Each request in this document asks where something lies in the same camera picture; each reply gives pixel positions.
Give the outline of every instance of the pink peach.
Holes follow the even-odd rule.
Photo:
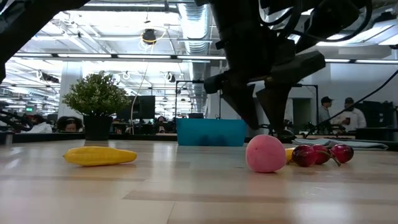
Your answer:
[[[246,163],[254,172],[280,170],[286,164],[285,147],[275,137],[258,135],[246,147]]]

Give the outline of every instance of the pillar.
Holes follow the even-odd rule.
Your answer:
[[[70,85],[76,84],[79,78],[83,78],[83,62],[64,62],[61,76],[60,104],[58,118],[62,116],[75,116],[83,118],[75,110],[62,103],[63,96],[70,91]]]

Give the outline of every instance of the ceiling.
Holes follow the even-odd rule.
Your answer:
[[[183,12],[184,8],[182,9],[181,5],[174,4],[175,2],[193,1],[169,1],[168,12],[164,12],[164,6],[159,3],[146,4],[139,1],[140,3],[126,5],[126,3],[137,1],[117,0],[117,4],[114,2],[116,1],[91,1],[79,10],[59,13],[26,43],[20,52],[156,55],[196,55],[199,52],[203,55],[224,54],[222,50],[215,48],[219,35],[209,7],[202,9],[206,10],[208,14],[196,12],[201,13],[202,20],[198,21],[190,18],[184,19],[185,16],[189,16],[188,13],[192,12]],[[396,5],[390,5],[388,1],[374,2],[378,4],[377,8],[379,8],[375,10],[374,17],[387,9],[395,10]],[[298,27],[302,26],[307,17],[303,15],[303,21]],[[355,29],[355,26],[358,25],[354,24],[346,32]],[[155,30],[157,42],[154,45],[143,43],[141,34],[146,29]],[[384,58],[391,54],[391,50],[388,46],[378,44],[397,34],[398,26],[390,29],[390,33],[384,35],[383,38],[380,38],[383,35],[377,34],[378,42],[371,42],[371,39],[377,35],[366,39],[366,41],[370,41],[368,45],[347,47],[320,44],[315,48],[324,53],[326,58]],[[53,106],[53,110],[43,111],[48,113],[56,111],[60,85],[40,80],[38,71],[54,76],[61,82],[63,63],[61,60],[12,58],[6,64],[7,78],[2,83],[0,100],[13,105],[20,104],[21,101],[31,104],[37,102],[37,99],[41,99],[50,102]],[[157,112],[170,116],[175,107],[175,98],[173,98],[175,84],[167,80],[167,75],[174,75],[176,80],[204,79],[210,76],[210,66],[214,65],[207,62],[193,63],[184,60],[176,62],[116,62],[91,59],[83,62],[84,74],[97,73],[101,70],[112,73],[115,77],[120,78],[121,88],[125,88],[131,95],[137,94],[138,87],[142,82],[143,88],[138,94],[158,96]],[[187,83],[184,88],[186,89],[182,89],[181,95],[179,95],[178,111],[190,112],[193,103],[192,111],[203,112],[206,95],[202,85]],[[23,100],[10,99],[15,97],[21,97]]]

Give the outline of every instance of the toy banana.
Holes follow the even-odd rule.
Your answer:
[[[285,149],[286,152],[286,164],[288,164],[292,160],[292,153],[295,148]]]
[[[137,154],[112,147],[85,146],[69,149],[63,157],[67,162],[81,166],[110,166],[132,162],[137,159]]]

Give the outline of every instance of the potted plant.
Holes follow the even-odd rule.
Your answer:
[[[112,114],[125,108],[131,101],[125,90],[118,88],[112,74],[90,74],[70,86],[63,103],[83,115],[86,139],[108,140]]]

